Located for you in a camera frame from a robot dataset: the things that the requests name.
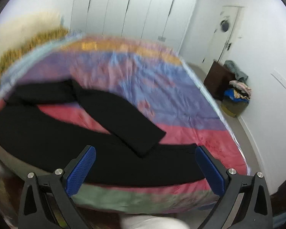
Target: blue gripper pad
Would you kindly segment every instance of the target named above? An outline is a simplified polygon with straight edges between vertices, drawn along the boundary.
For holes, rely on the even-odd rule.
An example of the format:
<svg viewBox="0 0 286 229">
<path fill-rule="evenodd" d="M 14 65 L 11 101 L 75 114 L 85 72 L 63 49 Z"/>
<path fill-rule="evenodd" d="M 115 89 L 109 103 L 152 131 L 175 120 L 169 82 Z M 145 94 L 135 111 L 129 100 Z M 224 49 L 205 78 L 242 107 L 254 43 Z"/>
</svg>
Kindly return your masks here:
<svg viewBox="0 0 286 229">
<path fill-rule="evenodd" d="M 195 158 L 213 193 L 222 197 L 225 193 L 225 181 L 216 166 L 201 147 L 196 148 Z"/>
<path fill-rule="evenodd" d="M 71 195 L 77 194 L 89 170 L 94 164 L 95 158 L 96 151 L 95 148 L 91 146 L 66 180 L 65 190 L 69 197 L 71 197 Z"/>
</svg>

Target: wardrobe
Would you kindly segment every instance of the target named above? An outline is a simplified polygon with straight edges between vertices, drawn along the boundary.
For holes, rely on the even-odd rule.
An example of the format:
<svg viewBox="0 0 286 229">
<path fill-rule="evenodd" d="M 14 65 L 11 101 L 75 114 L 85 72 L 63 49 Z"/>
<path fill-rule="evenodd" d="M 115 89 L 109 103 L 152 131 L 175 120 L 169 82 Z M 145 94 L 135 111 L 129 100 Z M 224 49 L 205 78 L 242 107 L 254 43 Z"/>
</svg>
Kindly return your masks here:
<svg viewBox="0 0 286 229">
<path fill-rule="evenodd" d="M 71 30 L 162 42 L 179 52 L 196 0 L 74 0 Z"/>
</svg>

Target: white door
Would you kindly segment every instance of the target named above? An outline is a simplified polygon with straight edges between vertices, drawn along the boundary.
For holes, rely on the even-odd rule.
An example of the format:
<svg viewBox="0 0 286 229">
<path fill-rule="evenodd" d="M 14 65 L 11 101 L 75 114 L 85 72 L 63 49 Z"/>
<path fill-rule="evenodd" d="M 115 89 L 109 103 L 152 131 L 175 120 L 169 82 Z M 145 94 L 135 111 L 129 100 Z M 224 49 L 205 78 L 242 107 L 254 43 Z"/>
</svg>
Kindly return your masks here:
<svg viewBox="0 0 286 229">
<path fill-rule="evenodd" d="M 108 0 L 103 34 L 121 36 L 129 0 Z"/>
<path fill-rule="evenodd" d="M 90 0 L 74 0 L 71 16 L 71 30 L 86 31 L 89 2 Z"/>
<path fill-rule="evenodd" d="M 151 0 L 129 0 L 122 36 L 141 39 Z"/>
<path fill-rule="evenodd" d="M 196 0 L 174 0 L 171 6 L 162 40 L 176 52 L 185 35 L 195 4 Z"/>
<path fill-rule="evenodd" d="M 217 28 L 214 32 L 211 44 L 209 45 L 208 52 L 205 59 L 201 64 L 201 69 L 208 73 L 213 61 L 218 61 L 223 49 L 229 41 L 234 23 L 237 17 L 239 7 L 225 6 L 220 13 Z"/>
<path fill-rule="evenodd" d="M 161 40 L 173 0 L 151 0 L 142 39 Z"/>
<path fill-rule="evenodd" d="M 90 0 L 86 33 L 103 34 L 108 0 Z"/>
</svg>

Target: bedsheet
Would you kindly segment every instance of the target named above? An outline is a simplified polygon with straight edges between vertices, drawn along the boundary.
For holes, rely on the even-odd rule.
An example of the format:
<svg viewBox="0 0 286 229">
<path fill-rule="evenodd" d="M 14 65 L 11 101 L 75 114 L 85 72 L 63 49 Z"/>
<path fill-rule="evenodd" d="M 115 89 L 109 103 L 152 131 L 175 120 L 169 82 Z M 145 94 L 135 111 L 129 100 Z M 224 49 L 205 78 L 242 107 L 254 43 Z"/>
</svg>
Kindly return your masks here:
<svg viewBox="0 0 286 229">
<path fill-rule="evenodd" d="M 240 174 L 250 173 L 217 104 L 191 68 L 170 48 L 104 36 L 73 38 L 63 44 L 42 46 L 16 62 L 2 77 L 0 107 L 4 105 L 3 98 L 17 84 L 66 78 L 73 78 L 83 87 L 106 90 L 127 99 L 166 131 L 161 143 L 204 145 L 225 167 L 235 168 Z M 107 132 L 78 103 L 38 107 L 58 120 Z M 27 174 L 24 170 L 15 173 L 20 177 Z M 203 179 L 151 188 L 85 183 L 72 199 L 79 206 L 98 210 L 174 213 L 211 204 L 218 196 Z"/>
</svg>

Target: metal screw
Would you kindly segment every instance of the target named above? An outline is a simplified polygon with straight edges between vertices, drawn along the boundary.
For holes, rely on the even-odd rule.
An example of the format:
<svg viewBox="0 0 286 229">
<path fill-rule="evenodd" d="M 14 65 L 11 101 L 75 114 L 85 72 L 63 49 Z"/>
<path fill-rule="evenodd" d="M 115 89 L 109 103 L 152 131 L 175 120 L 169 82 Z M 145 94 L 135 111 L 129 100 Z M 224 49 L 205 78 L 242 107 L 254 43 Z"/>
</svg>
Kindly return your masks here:
<svg viewBox="0 0 286 229">
<path fill-rule="evenodd" d="M 33 172 L 30 172 L 30 173 L 28 174 L 28 178 L 33 178 L 33 176 L 34 176 L 34 173 L 33 173 Z"/>
<path fill-rule="evenodd" d="M 235 174 L 236 174 L 236 170 L 233 169 L 233 168 L 231 168 L 231 169 L 229 169 L 229 173 L 230 173 L 231 175 L 235 175 Z"/>
<path fill-rule="evenodd" d="M 258 173 L 257 173 L 257 176 L 258 176 L 259 178 L 263 178 L 263 177 L 264 177 L 264 174 L 263 174 L 262 172 L 258 172 Z"/>
<path fill-rule="evenodd" d="M 56 174 L 56 175 L 60 175 L 62 172 L 63 172 L 62 169 L 57 169 L 57 170 L 55 171 L 55 174 Z"/>
</svg>

